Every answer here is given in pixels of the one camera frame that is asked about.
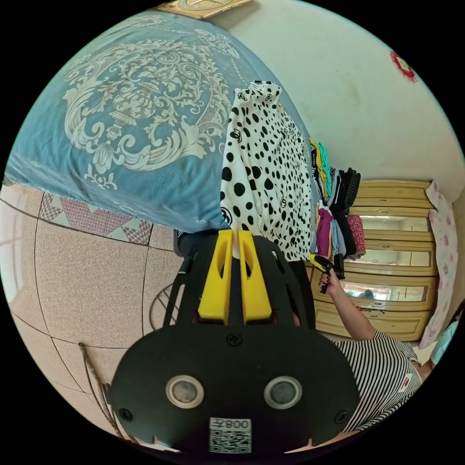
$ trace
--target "wooden wardrobe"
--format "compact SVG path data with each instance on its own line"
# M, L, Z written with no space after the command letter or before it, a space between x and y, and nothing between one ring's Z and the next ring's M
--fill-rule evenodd
M435 309L438 273L428 219L429 182L361 181L350 215L363 222L366 254L344 262L342 285L373 326L401 341L417 341ZM328 295L319 292L321 272L308 265L319 331L348 337ZM365 290L374 299L358 297Z

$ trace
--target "black and white striped top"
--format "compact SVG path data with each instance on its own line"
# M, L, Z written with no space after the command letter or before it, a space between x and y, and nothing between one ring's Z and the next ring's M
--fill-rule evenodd
M368 341L335 342L355 375L360 403L344 429L362 431L384 420L421 386L412 346L380 331Z

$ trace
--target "beige floor tile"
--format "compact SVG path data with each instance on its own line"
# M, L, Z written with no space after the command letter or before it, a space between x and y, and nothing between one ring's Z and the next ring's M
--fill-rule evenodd
M80 389L60 358L52 338L31 328L14 315L13 320L27 350L44 376L68 388Z
M21 184L2 186L0 191L0 199L35 217L39 216L43 195L42 191Z
M163 250L173 250L173 230L154 224L150 234L149 246L162 248Z
M15 239L0 245L0 273L10 310L21 320L44 333L48 333L37 293L34 264L34 244L37 219L14 213Z
M67 387L60 386L57 383L52 383L52 386L57 392L86 420L90 421L95 426L98 426L104 431L115 434L110 423L104 417L97 405L95 405L84 392L74 391Z
M54 339L58 353L63 359L74 379L84 392L91 393L91 388L87 380L84 369L84 360L77 344ZM102 383L110 383L113 380L118 363L125 354L126 349L100 349L96 347L86 347L86 352L92 362L95 371L98 373ZM94 391L97 392L94 378L89 373Z
M39 220L37 288L51 336L96 347L137 341L148 250Z
M154 248L149 249L144 282L144 334L148 334L153 331L150 325L149 312L155 296L163 288L172 284L182 262L183 259L178 257L174 252L166 252ZM160 302L155 302L152 310L151 321L156 329L159 329L162 326L164 317L165 309L163 305Z

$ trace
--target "magenta garment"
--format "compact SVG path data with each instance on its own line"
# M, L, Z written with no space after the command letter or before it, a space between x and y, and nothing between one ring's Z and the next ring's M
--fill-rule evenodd
M320 208L318 210L320 215L320 222L318 223L318 229L316 230L316 246L318 248L318 255L322 257L329 256L329 241L331 240L331 222L333 216L331 212Z

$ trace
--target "blue blanket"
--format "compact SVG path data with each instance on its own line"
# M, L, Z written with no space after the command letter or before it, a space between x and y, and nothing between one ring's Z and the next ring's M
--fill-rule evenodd
M156 10L138 14L90 42L51 80L5 174L155 224L225 229L225 132L234 89L253 80L282 87L218 27ZM308 140L285 90L281 101Z

